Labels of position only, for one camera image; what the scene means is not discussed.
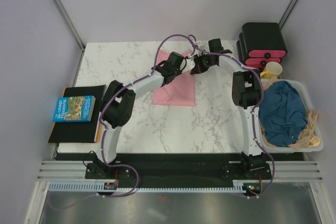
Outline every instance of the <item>black notebook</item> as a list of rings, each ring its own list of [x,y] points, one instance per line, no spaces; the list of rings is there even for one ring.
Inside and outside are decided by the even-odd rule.
[[[91,121],[79,123],[55,123],[49,138],[49,143],[94,143],[96,140],[96,131],[98,129],[100,103],[104,95],[105,87],[105,85],[101,85],[66,88],[63,97],[77,97],[83,95],[93,95],[95,97],[96,102],[94,103]]]

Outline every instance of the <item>mug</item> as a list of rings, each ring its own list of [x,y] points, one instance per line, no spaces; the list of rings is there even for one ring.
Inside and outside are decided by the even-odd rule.
[[[274,61],[270,61],[266,64],[263,72],[260,73],[260,77],[263,79],[271,79],[273,76],[278,77],[282,73],[282,66]]]

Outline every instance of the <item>white wall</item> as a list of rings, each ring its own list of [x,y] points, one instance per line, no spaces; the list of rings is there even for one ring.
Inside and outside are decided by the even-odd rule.
[[[283,35],[288,48],[284,76],[304,83],[320,110],[325,147],[312,158],[318,161],[336,209],[336,0],[300,0]]]
[[[245,22],[279,22],[289,1],[62,0],[85,43],[159,41],[176,33],[238,39]]]
[[[23,223],[80,50],[51,0],[0,0],[0,223]]]

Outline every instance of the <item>marble table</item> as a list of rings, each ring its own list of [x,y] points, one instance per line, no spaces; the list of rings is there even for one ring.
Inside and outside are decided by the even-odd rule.
[[[153,66],[159,44],[156,41],[88,43],[76,86],[108,85],[112,80],[125,83],[144,75]],[[222,45],[236,55],[235,41],[222,41]],[[182,53],[191,47],[187,41],[167,41],[162,49]],[[153,105],[153,92],[137,99],[132,118],[121,132],[117,152],[241,152],[242,123],[231,98],[232,75],[224,68],[212,67],[196,75],[195,84],[193,108]],[[69,148],[60,144],[58,152],[87,152],[97,144],[89,145],[72,144]]]

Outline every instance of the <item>blue book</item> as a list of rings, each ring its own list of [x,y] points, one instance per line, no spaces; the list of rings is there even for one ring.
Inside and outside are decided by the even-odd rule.
[[[60,97],[54,113],[54,122],[90,122],[95,97]]]

